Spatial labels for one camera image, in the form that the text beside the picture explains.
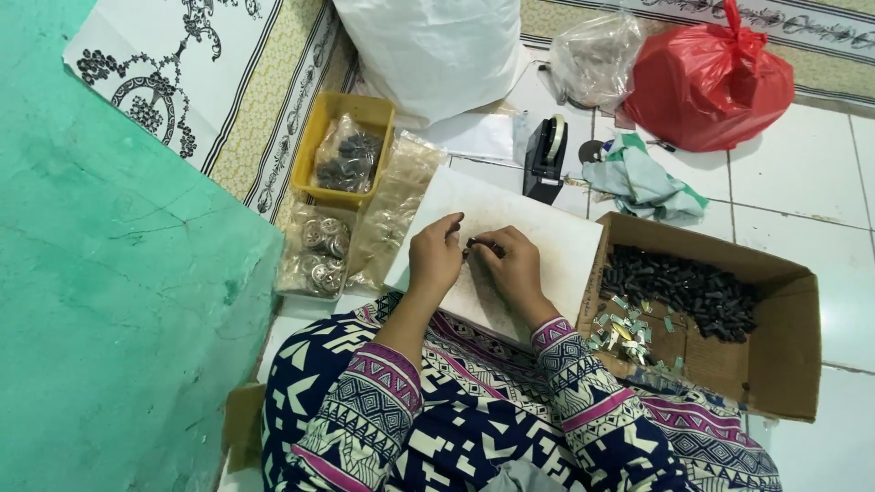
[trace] red plastic bag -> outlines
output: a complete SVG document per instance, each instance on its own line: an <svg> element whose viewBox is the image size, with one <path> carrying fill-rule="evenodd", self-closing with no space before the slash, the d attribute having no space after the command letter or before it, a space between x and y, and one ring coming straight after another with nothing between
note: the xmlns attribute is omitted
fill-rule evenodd
<svg viewBox="0 0 875 492"><path fill-rule="evenodd" d="M777 120L793 101L793 67L763 50L766 34L741 27L679 27L644 41L624 109L656 137L685 151L734 149Z"/></svg>

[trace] clear plastic bag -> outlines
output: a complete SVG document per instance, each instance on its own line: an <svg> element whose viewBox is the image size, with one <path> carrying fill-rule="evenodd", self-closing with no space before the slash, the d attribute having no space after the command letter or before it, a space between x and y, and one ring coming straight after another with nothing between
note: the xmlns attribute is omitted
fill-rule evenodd
<svg viewBox="0 0 875 492"><path fill-rule="evenodd" d="M350 193L367 193L374 182L382 139L343 115L332 122L316 150L311 186Z"/></svg>
<svg viewBox="0 0 875 492"><path fill-rule="evenodd" d="M431 177L448 159L445 149L406 130L395 135L380 185L360 212L350 246L347 288L362 293L382 290Z"/></svg>
<svg viewBox="0 0 875 492"><path fill-rule="evenodd" d="M557 99L615 108L632 92L632 67L643 43L638 20L623 10L556 36L549 47L549 70Z"/></svg>
<svg viewBox="0 0 875 492"><path fill-rule="evenodd" d="M346 280L355 212L298 204L285 227L285 247L276 276L283 295L332 300Z"/></svg>

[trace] yellow plastic container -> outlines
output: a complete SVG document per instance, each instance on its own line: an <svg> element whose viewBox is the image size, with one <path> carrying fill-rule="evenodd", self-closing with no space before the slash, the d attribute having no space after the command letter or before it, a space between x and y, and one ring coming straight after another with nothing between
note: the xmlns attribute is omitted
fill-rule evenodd
<svg viewBox="0 0 875 492"><path fill-rule="evenodd" d="M367 193L341 192L310 185L316 149L325 139L331 121L340 118L346 113L368 132L383 137L383 146L380 151L379 160L377 160L374 184ZM389 159L389 147L392 145L392 120L394 117L395 106L386 99L340 92L319 93L313 102L313 109L304 127L304 135L301 136L301 143L297 148L295 164L291 170L292 185L309 193L318 200L319 204L342 207L347 210L357 210L359 205L364 200L369 199L374 194L374 191L376 191L380 174L386 165L386 161Z"/></svg>

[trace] hand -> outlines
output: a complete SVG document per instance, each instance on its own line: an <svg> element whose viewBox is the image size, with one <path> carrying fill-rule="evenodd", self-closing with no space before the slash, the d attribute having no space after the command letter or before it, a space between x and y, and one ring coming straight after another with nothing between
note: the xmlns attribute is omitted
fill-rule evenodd
<svg viewBox="0 0 875 492"><path fill-rule="evenodd" d="M472 250L493 274L499 292L520 314L529 329L559 315L541 292L541 255L537 246L514 226L475 237ZM498 250L501 258L495 255Z"/></svg>
<svg viewBox="0 0 875 492"><path fill-rule="evenodd" d="M459 223L465 214L449 214L433 222L410 240L410 286L408 292L424 294L437 304L450 290L462 270Z"/></svg>

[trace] person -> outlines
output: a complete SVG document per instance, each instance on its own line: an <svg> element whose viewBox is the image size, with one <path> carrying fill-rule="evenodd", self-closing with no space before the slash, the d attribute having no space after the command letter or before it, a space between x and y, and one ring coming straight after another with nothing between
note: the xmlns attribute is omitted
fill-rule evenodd
<svg viewBox="0 0 875 492"><path fill-rule="evenodd" d="M519 464L560 490L781 490L736 406L689 384L617 381L543 295L538 248L517 229L472 251L531 351L438 310L463 263L463 218L412 238L406 294L280 348L262 415L266 490L481 490Z"/></svg>

